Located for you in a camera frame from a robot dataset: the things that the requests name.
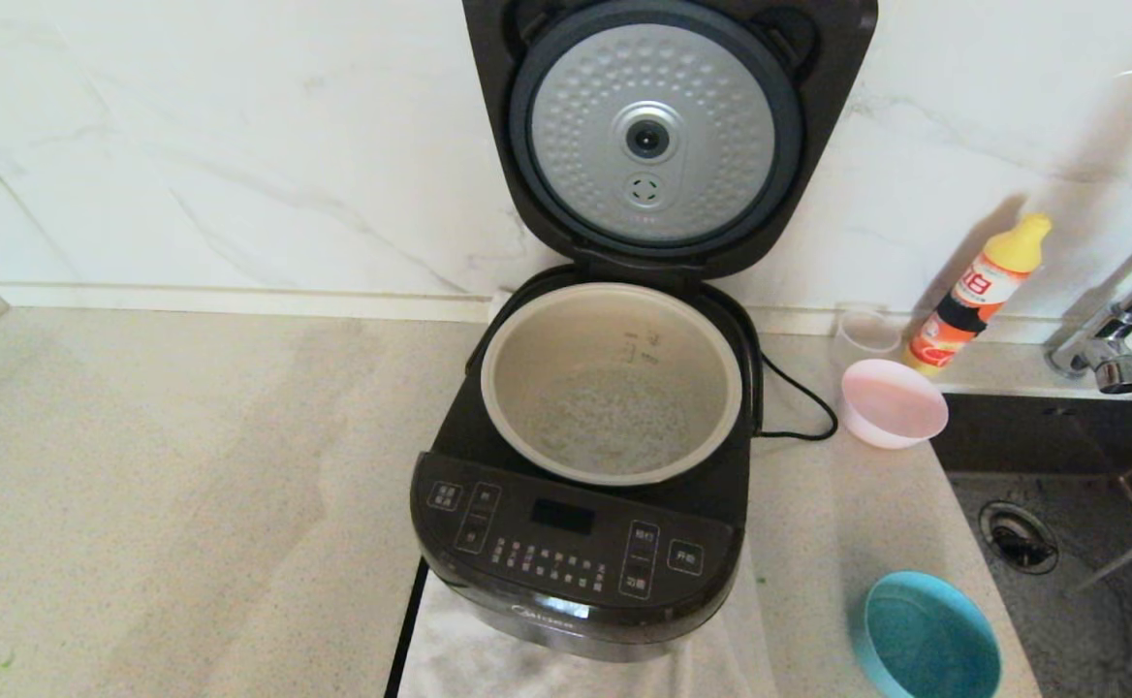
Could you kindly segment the white translucent mat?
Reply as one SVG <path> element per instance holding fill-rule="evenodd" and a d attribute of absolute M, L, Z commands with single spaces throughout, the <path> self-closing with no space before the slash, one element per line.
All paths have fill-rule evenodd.
<path fill-rule="evenodd" d="M 428 576 L 396 698 L 782 698 L 749 553 L 724 605 L 664 655 L 592 661 L 492 630 Z"/>

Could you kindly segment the black rice cooker lid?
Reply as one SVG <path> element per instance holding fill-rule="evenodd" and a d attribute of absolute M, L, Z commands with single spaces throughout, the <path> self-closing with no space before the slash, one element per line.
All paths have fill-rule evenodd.
<path fill-rule="evenodd" d="M 764 260 L 801 201 L 880 0 L 463 0 L 531 234 L 597 279 Z"/>

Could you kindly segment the thin clear water stream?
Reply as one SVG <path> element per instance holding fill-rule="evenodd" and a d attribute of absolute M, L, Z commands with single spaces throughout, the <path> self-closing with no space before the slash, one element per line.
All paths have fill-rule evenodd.
<path fill-rule="evenodd" d="M 1094 574 L 1087 576 L 1082 581 L 1079 581 L 1073 587 L 1069 587 L 1065 593 L 1067 596 L 1074 596 L 1077 593 L 1089 591 L 1094 585 L 1098 585 L 1108 578 L 1108 576 L 1118 571 L 1120 567 L 1127 566 L 1130 562 L 1132 562 L 1132 548 L 1108 561 L 1107 565 L 1103 565 L 1101 569 L 1094 571 Z"/>

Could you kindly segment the black rice cooker base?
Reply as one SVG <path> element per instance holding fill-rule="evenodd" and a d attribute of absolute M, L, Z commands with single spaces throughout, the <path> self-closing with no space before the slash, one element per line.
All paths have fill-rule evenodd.
<path fill-rule="evenodd" d="M 751 446 L 764 420 L 749 314 L 709 284 L 638 284 L 698 309 L 738 357 L 738 423 L 702 464 L 644 486 L 557 476 L 518 454 L 487 414 L 487 345 L 521 305 L 588 277 L 572 266 L 521 284 L 487 324 L 428 450 L 408 509 L 430 571 L 486 624 L 555 650 L 610 662 L 653 658 L 717 614 L 746 538 Z"/>

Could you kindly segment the black strip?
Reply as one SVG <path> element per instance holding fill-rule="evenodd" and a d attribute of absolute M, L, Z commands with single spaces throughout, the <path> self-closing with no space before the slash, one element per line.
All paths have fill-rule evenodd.
<path fill-rule="evenodd" d="M 403 677 L 405 677 L 408 653 L 410 653 L 412 640 L 414 640 L 417 617 L 419 615 L 421 604 L 423 604 L 424 583 L 427 583 L 429 571 L 429 565 L 424 561 L 424 557 L 421 555 L 415 569 L 414 584 L 412 585 L 410 596 L 408 596 L 405 617 L 403 617 L 401 630 L 398 630 L 398 640 L 396 647 L 394 647 L 392 667 L 388 677 L 386 677 L 386 688 L 383 698 L 398 698 L 398 689 L 401 688 Z"/>

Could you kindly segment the metal sink drain strainer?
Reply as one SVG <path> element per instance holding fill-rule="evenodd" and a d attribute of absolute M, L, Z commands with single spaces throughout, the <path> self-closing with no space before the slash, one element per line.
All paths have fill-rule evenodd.
<path fill-rule="evenodd" d="M 1043 576 L 1060 563 L 1060 543 L 1050 527 L 1021 505 L 992 500 L 977 517 L 989 552 L 1018 574 Z"/>

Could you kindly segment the yellow capped detergent bottle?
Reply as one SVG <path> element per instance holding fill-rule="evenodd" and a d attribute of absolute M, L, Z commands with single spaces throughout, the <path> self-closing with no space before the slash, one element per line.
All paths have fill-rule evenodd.
<path fill-rule="evenodd" d="M 952 288 L 910 336 L 902 360 L 921 374 L 938 374 L 1043 264 L 1043 242 L 1053 229 L 1046 215 L 1027 215 L 990 236 Z"/>

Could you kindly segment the clear plastic measuring cup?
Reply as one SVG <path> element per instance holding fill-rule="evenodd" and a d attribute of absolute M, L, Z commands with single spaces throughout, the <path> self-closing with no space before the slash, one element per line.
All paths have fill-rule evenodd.
<path fill-rule="evenodd" d="M 904 350 L 904 335 L 897 318 L 884 305 L 842 303 L 837 307 L 829 357 L 839 370 L 859 361 L 897 361 Z"/>

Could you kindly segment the chrome faucet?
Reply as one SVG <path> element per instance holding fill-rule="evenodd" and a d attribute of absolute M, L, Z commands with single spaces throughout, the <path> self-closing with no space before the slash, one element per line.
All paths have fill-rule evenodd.
<path fill-rule="evenodd" d="M 1065 341 L 1050 345 L 1045 354 L 1048 367 L 1070 379 L 1094 376 L 1103 395 L 1132 394 L 1132 292 L 1101 305 Z"/>

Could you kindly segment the grey inner pot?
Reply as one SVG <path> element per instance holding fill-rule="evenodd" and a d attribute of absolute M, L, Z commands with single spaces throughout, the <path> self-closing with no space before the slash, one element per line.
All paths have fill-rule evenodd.
<path fill-rule="evenodd" d="M 528 411 L 554 381 L 597 370 L 644 374 L 668 385 L 687 407 L 694 450 L 642 474 L 591 474 L 552 460 L 530 434 Z M 644 486 L 702 464 L 738 423 L 738 357 L 717 324 L 658 290 L 583 283 L 521 305 L 487 345 L 479 386 L 505 441 L 557 476 L 597 486 Z"/>

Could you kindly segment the white raw rice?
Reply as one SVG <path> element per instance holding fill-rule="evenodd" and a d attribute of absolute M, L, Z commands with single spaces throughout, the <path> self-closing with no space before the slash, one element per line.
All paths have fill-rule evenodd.
<path fill-rule="evenodd" d="M 591 474 L 642 474 L 695 448 L 685 398 L 620 370 L 561 377 L 526 417 L 530 443 Z"/>

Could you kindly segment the teal plastic bowl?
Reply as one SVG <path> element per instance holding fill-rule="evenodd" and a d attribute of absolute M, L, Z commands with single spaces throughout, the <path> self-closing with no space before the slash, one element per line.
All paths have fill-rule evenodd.
<path fill-rule="evenodd" d="M 994 698 L 1003 679 L 987 617 L 938 576 L 882 576 L 849 610 L 848 632 L 881 698 Z"/>

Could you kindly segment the pink plastic bowl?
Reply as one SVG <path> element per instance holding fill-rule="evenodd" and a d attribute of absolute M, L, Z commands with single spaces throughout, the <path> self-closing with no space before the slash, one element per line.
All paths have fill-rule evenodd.
<path fill-rule="evenodd" d="M 840 377 L 840 420 L 864 443 L 903 450 L 938 436 L 950 420 L 941 390 L 911 367 L 868 359 Z"/>

